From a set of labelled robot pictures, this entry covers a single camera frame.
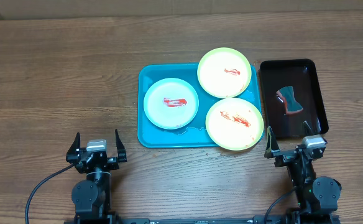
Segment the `orange green sponge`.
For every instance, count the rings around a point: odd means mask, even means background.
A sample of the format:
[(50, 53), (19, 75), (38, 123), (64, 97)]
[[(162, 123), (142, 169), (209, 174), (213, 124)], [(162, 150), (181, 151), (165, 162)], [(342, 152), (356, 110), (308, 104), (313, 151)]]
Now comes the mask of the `orange green sponge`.
[(283, 103), (286, 115), (296, 114), (303, 110), (303, 107), (295, 99), (295, 93), (292, 86), (285, 86), (277, 92), (278, 99)]

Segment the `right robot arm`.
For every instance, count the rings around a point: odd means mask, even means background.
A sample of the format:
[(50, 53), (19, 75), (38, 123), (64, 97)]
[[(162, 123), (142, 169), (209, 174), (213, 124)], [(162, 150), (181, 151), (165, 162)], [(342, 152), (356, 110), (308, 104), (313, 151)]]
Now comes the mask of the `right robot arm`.
[[(338, 199), (342, 186), (333, 178), (317, 177), (313, 161), (323, 157), (327, 141), (320, 134), (314, 134), (306, 121), (303, 122), (307, 134), (294, 149), (280, 150), (272, 128), (267, 128), (267, 146), (264, 157), (274, 158), (275, 167), (286, 167), (293, 188), (276, 199), (267, 209), (264, 223), (339, 223), (333, 212), (338, 209)], [(270, 212), (280, 201), (296, 194), (298, 207), (289, 208), (280, 218), (270, 218)]]

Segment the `light blue plate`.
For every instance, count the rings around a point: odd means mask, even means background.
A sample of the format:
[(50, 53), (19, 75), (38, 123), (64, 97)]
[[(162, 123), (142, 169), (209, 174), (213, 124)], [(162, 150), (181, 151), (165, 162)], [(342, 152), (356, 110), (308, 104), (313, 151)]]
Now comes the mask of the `light blue plate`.
[(178, 129), (196, 116), (199, 98), (188, 82), (179, 78), (164, 78), (149, 87), (143, 107), (146, 117), (155, 126)]

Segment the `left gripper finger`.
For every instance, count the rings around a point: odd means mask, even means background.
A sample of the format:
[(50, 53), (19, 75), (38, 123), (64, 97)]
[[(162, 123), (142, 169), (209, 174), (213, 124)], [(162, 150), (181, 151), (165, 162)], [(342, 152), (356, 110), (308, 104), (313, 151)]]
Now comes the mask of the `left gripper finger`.
[(126, 148), (124, 147), (120, 137), (119, 137), (119, 133), (118, 130), (115, 129), (115, 140), (116, 140), (116, 149), (117, 149), (117, 153), (119, 156), (125, 156), (126, 155)]
[(69, 150), (67, 151), (67, 155), (68, 156), (77, 155), (79, 148), (80, 148), (80, 133), (77, 132), (73, 143), (71, 144)]

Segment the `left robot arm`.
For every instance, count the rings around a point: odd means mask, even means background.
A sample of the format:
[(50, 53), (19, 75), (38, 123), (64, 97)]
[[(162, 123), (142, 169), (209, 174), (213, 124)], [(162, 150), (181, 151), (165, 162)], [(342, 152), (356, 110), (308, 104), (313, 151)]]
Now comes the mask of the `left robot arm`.
[(114, 131), (117, 156), (107, 155), (106, 140), (90, 140), (80, 146), (80, 134), (66, 154), (66, 161), (86, 179), (75, 184), (71, 199), (75, 205), (74, 223), (122, 223), (120, 216), (111, 210), (111, 171), (118, 170), (127, 161), (126, 149)]

